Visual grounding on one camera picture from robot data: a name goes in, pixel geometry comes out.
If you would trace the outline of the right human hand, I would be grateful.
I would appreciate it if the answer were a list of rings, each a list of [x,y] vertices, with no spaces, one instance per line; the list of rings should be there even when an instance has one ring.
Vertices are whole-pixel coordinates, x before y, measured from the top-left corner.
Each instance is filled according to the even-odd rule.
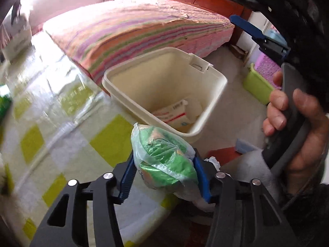
[[[276,131],[283,130],[287,124],[283,112],[288,109],[289,99],[281,90],[270,93],[266,119],[263,122],[263,132],[270,137]],[[293,102],[311,123],[311,130],[295,157],[286,166],[287,190],[296,194],[317,172],[324,150],[328,144],[328,118],[319,101],[312,95],[296,89],[293,92]]]

